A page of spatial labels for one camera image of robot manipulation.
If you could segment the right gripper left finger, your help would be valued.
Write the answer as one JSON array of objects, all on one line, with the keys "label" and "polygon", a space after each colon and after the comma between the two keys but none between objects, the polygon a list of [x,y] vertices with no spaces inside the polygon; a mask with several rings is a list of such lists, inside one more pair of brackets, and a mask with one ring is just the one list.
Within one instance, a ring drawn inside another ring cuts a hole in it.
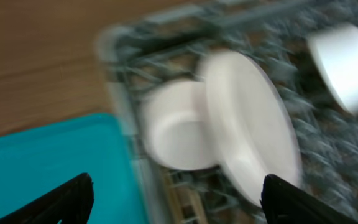
[{"label": "right gripper left finger", "polygon": [[0,218],[0,224],[87,224],[93,204],[92,178],[88,173],[82,173]]}]

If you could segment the white bowl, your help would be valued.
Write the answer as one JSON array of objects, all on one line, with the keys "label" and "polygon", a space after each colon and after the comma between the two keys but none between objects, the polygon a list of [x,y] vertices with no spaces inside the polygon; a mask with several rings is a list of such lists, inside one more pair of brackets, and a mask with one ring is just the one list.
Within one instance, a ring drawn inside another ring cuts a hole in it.
[{"label": "white bowl", "polygon": [[336,103],[358,114],[358,27],[339,24],[310,34],[306,43]]}]

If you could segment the wooden chopstick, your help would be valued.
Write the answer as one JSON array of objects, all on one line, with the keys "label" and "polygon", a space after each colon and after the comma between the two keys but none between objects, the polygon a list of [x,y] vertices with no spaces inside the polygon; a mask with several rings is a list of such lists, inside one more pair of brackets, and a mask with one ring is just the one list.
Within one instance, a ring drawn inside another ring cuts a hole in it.
[{"label": "wooden chopstick", "polygon": [[185,198],[186,187],[175,185],[170,177],[170,174],[166,170],[163,171],[162,176],[165,184],[168,204],[173,215],[173,222],[175,224],[182,224],[185,220],[182,205],[183,199]]},{"label": "wooden chopstick", "polygon": [[208,224],[208,219],[206,217],[203,203],[199,193],[190,187],[186,188],[186,193],[190,201],[192,211],[194,213],[194,218],[197,220],[198,224]]}]

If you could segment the pink bowl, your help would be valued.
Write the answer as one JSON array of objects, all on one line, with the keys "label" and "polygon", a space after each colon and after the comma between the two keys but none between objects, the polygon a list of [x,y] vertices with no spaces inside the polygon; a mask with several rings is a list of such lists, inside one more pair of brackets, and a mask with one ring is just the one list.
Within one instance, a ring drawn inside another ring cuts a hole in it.
[{"label": "pink bowl", "polygon": [[217,164],[206,125],[205,85],[177,80],[151,91],[142,101],[142,132],[147,154],[176,170],[202,170]]}]

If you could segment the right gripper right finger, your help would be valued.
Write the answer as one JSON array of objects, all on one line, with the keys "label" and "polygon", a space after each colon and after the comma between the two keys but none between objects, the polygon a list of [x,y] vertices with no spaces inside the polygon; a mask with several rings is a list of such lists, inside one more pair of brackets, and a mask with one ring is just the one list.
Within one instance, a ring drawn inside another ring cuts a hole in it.
[{"label": "right gripper right finger", "polygon": [[265,176],[260,204],[268,224],[358,224],[274,174]]}]

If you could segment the white round plate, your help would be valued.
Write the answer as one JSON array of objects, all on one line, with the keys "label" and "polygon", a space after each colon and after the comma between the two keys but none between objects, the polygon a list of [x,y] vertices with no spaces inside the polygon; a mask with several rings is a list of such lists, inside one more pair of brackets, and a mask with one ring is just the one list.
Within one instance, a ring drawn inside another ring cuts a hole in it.
[{"label": "white round plate", "polygon": [[273,83],[262,68],[239,52],[203,58],[205,118],[220,168],[250,203],[260,206],[266,175],[301,184],[295,130]]}]

